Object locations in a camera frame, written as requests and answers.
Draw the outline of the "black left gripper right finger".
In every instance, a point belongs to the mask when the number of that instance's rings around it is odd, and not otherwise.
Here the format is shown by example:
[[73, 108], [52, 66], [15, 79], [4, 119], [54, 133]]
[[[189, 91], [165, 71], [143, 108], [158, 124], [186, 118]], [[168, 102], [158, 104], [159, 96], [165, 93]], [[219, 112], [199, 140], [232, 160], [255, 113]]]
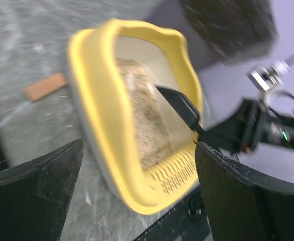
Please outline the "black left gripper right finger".
[[195, 162], [214, 240], [294, 240], [294, 184], [237, 161], [204, 143]]

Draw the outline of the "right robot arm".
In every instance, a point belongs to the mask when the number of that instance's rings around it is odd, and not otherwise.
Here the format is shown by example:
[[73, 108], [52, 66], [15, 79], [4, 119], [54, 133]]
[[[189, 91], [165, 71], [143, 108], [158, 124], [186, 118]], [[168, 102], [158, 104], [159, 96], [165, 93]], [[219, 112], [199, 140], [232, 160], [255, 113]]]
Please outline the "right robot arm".
[[251, 153], [260, 143], [294, 150], [294, 117], [274, 114], [261, 101], [243, 99], [228, 121], [236, 128], [235, 152]]

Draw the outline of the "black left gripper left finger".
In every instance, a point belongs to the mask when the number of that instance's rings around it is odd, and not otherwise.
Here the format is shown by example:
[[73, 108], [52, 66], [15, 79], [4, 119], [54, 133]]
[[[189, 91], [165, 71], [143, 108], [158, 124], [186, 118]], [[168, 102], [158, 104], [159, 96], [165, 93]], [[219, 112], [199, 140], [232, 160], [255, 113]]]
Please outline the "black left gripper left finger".
[[83, 141], [0, 171], [0, 240], [60, 240]]

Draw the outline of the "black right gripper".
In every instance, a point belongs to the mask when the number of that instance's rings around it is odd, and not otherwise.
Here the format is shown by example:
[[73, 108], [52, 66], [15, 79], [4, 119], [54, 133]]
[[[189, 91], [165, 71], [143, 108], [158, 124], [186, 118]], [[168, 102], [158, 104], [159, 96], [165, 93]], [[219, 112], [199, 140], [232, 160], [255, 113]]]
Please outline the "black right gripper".
[[258, 143], [265, 142], [267, 128], [275, 117], [257, 100], [244, 98], [228, 119], [228, 152], [231, 154], [255, 151]]

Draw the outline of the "yellow litter box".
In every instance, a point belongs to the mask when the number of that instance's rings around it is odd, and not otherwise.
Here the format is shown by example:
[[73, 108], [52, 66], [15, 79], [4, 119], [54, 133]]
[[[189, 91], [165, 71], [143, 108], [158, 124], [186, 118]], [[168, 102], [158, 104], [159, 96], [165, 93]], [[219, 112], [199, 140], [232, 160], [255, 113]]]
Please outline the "yellow litter box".
[[[172, 144], [173, 153], [148, 170], [139, 162], [132, 106], [117, 58], [145, 68]], [[197, 135], [155, 85], [184, 93], [203, 111], [203, 92], [184, 35], [144, 21], [111, 19], [75, 33], [68, 44], [68, 61], [70, 88], [87, 142], [109, 189], [130, 209], [146, 215], [182, 198], [198, 180]]]

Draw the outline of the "black slotted litter scoop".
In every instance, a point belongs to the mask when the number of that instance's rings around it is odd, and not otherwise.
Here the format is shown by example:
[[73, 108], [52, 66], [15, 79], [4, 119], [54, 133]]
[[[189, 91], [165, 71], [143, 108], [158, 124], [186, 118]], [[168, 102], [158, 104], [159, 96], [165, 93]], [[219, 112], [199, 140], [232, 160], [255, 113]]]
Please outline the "black slotted litter scoop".
[[155, 87], [192, 131], [196, 131], [199, 135], [204, 132], [199, 124], [200, 113], [186, 95], [165, 86], [155, 85]]

